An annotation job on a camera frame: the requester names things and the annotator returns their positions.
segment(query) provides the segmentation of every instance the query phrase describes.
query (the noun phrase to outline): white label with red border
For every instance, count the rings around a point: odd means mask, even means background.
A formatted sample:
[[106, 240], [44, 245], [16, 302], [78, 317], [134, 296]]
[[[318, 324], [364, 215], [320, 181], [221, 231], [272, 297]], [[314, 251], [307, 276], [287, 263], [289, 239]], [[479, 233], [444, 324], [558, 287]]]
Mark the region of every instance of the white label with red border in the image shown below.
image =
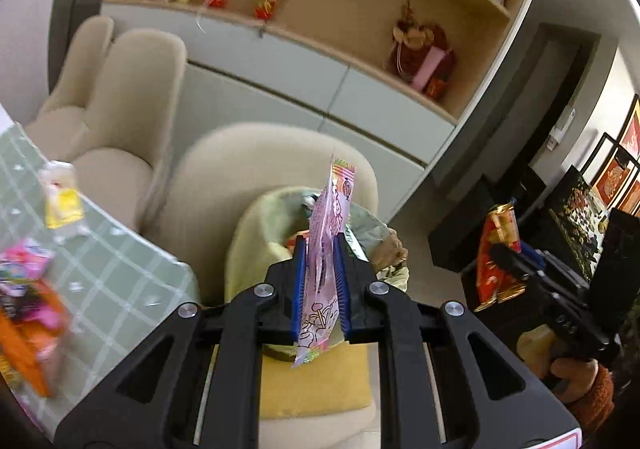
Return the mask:
[[527, 449], [579, 449], [582, 445], [582, 430], [580, 428], [569, 431], [558, 438], [549, 440]]

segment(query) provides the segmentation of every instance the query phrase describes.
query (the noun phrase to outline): table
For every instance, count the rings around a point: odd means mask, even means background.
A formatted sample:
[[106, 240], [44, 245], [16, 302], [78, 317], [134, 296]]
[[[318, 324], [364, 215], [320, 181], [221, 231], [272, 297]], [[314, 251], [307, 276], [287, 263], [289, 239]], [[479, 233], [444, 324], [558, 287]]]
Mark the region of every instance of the table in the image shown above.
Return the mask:
[[52, 438], [62, 420], [179, 304], [199, 301], [188, 265], [121, 225], [83, 197], [88, 236], [56, 245], [44, 225], [37, 172], [46, 160], [20, 125], [0, 135], [0, 252], [34, 238], [56, 252], [46, 279], [73, 317], [63, 341], [57, 395], [14, 391]]

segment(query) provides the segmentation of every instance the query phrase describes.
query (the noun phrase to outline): chair backrest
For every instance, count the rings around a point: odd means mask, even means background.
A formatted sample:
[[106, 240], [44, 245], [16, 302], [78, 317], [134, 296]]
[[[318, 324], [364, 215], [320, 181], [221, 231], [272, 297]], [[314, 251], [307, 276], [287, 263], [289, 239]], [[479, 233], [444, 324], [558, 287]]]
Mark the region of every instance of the chair backrest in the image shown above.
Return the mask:
[[376, 176], [353, 147], [287, 125], [235, 124], [214, 130], [187, 152], [149, 239], [191, 266], [204, 303], [219, 304], [226, 251], [246, 208], [275, 188], [324, 188], [332, 155], [355, 166], [353, 201], [375, 214]]
[[66, 52], [60, 78], [40, 114], [65, 106], [86, 106], [112, 35], [113, 19], [105, 15], [92, 16], [78, 27]]
[[153, 29], [121, 35], [96, 80], [72, 158], [113, 147], [156, 168], [167, 151], [186, 60], [175, 35]]

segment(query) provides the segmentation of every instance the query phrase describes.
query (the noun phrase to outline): chair seat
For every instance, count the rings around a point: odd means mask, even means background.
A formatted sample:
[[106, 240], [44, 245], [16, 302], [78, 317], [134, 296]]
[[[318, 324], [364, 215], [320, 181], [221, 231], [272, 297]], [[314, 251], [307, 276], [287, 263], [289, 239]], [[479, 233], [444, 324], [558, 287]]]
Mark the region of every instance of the chair seat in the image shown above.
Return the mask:
[[84, 108], [66, 106], [44, 112], [24, 131], [46, 158], [68, 161], [74, 138], [82, 129], [83, 118]]
[[131, 153], [112, 148], [92, 149], [73, 164], [82, 193], [136, 231], [138, 210], [153, 176], [149, 164]]

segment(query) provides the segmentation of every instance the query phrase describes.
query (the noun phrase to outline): yellow cushion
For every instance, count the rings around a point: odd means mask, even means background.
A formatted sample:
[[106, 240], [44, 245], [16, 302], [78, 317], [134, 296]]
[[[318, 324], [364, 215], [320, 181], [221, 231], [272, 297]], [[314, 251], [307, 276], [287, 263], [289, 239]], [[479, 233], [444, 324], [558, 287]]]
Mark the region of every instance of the yellow cushion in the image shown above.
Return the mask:
[[328, 415], [371, 402], [366, 345], [343, 343], [297, 368], [262, 357], [260, 418]]

